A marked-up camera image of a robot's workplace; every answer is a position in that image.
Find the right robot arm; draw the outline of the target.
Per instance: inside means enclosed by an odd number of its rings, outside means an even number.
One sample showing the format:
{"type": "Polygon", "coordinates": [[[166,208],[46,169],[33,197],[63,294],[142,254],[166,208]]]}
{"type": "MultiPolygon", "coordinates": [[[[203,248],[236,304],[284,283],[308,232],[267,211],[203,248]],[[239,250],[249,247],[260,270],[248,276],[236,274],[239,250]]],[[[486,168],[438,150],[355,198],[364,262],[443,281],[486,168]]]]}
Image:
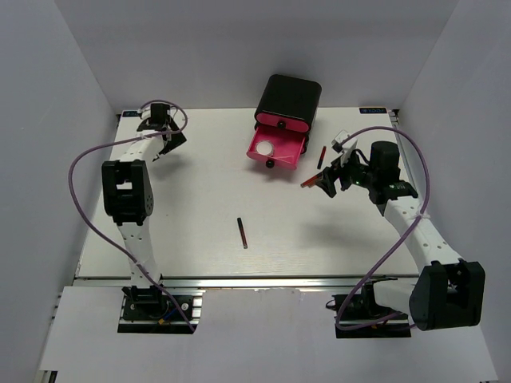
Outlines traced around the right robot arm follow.
{"type": "Polygon", "coordinates": [[[355,302],[341,311],[362,312],[380,322],[405,314],[423,331],[476,326],[481,321],[485,271],[478,262],[465,261],[441,236],[413,186],[402,180],[398,146],[376,141],[365,158],[356,144],[334,142],[339,154],[315,180],[330,197],[335,183],[342,190],[365,188],[370,201],[398,232],[419,276],[416,282],[392,277],[368,278],[355,291],[355,302]]]}

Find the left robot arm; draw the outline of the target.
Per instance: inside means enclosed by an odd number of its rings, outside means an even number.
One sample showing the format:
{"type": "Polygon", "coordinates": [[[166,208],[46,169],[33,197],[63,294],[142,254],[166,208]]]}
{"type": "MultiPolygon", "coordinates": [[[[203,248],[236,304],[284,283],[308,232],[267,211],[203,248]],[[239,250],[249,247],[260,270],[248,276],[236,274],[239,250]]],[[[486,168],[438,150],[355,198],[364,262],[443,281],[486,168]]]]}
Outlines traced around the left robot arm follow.
{"type": "Polygon", "coordinates": [[[163,100],[149,101],[137,110],[140,117],[136,135],[124,152],[101,166],[105,213],[112,218],[129,253],[131,286],[148,289],[160,280],[149,233],[154,196],[149,163],[181,146],[188,123],[178,125],[174,116],[183,109],[163,100]]]}

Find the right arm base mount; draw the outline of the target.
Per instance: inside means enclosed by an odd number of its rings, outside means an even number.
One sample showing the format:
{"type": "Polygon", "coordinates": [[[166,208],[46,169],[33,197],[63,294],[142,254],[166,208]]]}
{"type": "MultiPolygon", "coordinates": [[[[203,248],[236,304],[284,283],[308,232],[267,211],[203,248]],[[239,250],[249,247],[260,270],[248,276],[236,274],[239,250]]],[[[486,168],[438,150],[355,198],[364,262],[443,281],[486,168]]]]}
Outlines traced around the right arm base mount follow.
{"type": "MultiPolygon", "coordinates": [[[[374,309],[368,309],[364,305],[362,297],[357,294],[343,311],[340,324],[342,326],[355,326],[376,320],[377,318],[392,314],[393,312],[394,311],[391,309],[379,306],[376,306],[374,309]]],[[[394,319],[381,321],[376,325],[358,330],[344,331],[335,327],[335,337],[337,339],[410,338],[411,327],[408,317],[405,314],[400,314],[394,319]]]]}

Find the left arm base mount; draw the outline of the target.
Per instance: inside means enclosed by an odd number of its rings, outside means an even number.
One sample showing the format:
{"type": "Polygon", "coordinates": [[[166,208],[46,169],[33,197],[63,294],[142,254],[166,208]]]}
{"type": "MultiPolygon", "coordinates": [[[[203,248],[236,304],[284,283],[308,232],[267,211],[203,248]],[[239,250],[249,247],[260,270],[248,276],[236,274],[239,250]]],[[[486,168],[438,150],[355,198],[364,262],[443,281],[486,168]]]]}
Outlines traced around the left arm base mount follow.
{"type": "Polygon", "coordinates": [[[124,286],[119,334],[193,334],[198,321],[198,297],[175,295],[175,302],[154,286],[124,286]]]}

